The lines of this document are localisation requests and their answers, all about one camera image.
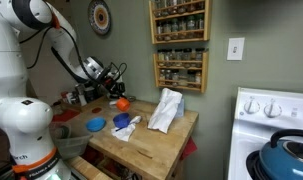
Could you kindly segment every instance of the kitchen counter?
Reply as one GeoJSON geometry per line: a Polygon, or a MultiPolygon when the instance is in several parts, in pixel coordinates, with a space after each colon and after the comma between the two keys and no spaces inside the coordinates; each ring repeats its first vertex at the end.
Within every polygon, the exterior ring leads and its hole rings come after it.
{"type": "Polygon", "coordinates": [[[115,127],[113,117],[121,112],[109,107],[109,100],[106,97],[91,102],[83,108],[84,112],[68,122],[71,123],[72,131],[76,133],[83,130],[85,123],[90,119],[103,117],[106,125],[101,131],[91,133],[93,136],[88,143],[89,146],[142,175],[144,179],[170,179],[198,120],[198,113],[186,110],[184,117],[174,119],[168,133],[164,134],[147,128],[148,120],[156,106],[157,104],[138,100],[131,103],[128,111],[130,117],[141,116],[142,120],[136,124],[129,142],[112,136],[111,129],[115,127]],[[101,111],[92,113],[91,110],[94,108],[101,108],[101,111]]]}

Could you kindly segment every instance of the blue kettle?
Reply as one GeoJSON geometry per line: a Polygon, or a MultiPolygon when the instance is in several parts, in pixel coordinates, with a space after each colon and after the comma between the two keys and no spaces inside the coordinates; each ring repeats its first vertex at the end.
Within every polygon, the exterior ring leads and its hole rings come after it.
{"type": "Polygon", "coordinates": [[[280,140],[285,136],[303,137],[303,130],[274,133],[259,152],[261,166],[272,180],[303,180],[303,143],[280,140]]]}

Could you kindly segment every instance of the kettle lid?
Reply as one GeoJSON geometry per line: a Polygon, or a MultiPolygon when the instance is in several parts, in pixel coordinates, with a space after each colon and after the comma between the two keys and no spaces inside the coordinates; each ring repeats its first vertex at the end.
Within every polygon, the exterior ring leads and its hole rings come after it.
{"type": "Polygon", "coordinates": [[[295,159],[303,162],[303,143],[286,141],[283,143],[283,148],[295,159]]]}

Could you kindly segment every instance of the blue bowl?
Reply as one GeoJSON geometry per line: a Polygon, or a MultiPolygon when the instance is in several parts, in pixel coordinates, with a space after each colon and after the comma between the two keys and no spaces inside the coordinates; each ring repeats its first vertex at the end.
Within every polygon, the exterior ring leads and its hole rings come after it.
{"type": "Polygon", "coordinates": [[[129,114],[128,113],[118,114],[118,115],[116,115],[113,118],[113,122],[114,122],[115,127],[117,127],[117,128],[125,128],[130,123],[129,114]]]}
{"type": "Polygon", "coordinates": [[[86,127],[91,132],[97,132],[103,129],[105,120],[102,117],[93,118],[87,122],[86,127]]]}

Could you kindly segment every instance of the spice shelf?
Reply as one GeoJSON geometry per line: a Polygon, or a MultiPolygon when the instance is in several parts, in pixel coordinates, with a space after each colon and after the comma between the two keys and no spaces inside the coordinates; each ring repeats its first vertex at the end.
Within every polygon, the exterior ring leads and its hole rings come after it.
{"type": "Polygon", "coordinates": [[[184,16],[195,15],[195,14],[200,14],[200,13],[205,13],[205,10],[186,12],[186,13],[183,13],[183,14],[168,15],[166,17],[154,18],[154,20],[155,21],[161,21],[161,20],[172,19],[172,18],[176,18],[176,17],[184,17],[184,16]]]}
{"type": "Polygon", "coordinates": [[[191,0],[191,2],[186,2],[183,4],[178,4],[174,6],[168,6],[165,8],[157,8],[155,1],[149,1],[149,13],[150,13],[150,27],[151,27],[151,37],[152,44],[163,44],[163,43],[178,43],[178,42],[194,42],[194,41],[207,41],[210,39],[210,29],[211,29],[211,0],[191,0]],[[187,7],[190,5],[197,5],[199,3],[204,3],[204,9],[195,9],[191,12],[168,14],[167,16],[156,17],[157,12],[167,11],[179,7],[187,7]],[[196,30],[182,30],[175,31],[171,33],[158,33],[157,24],[165,21],[170,21],[175,18],[188,17],[192,15],[202,15],[203,16],[203,29],[199,28],[196,30]]]}
{"type": "Polygon", "coordinates": [[[186,90],[193,90],[193,91],[199,91],[201,93],[204,93],[207,88],[207,76],[208,76],[208,57],[209,52],[204,52],[202,54],[202,61],[196,61],[196,60],[168,60],[168,61],[160,61],[158,60],[158,54],[153,54],[153,62],[154,62],[154,73],[155,73],[155,85],[156,87],[167,87],[167,88],[174,88],[174,89],[186,89],[186,90]],[[186,68],[184,66],[160,66],[159,63],[182,63],[185,64],[201,64],[201,67],[189,67],[186,68]],[[201,80],[200,83],[197,82],[185,82],[186,86],[181,85],[180,80],[163,80],[160,79],[160,70],[161,69],[178,69],[178,70],[195,70],[195,71],[201,71],[201,80]]]}

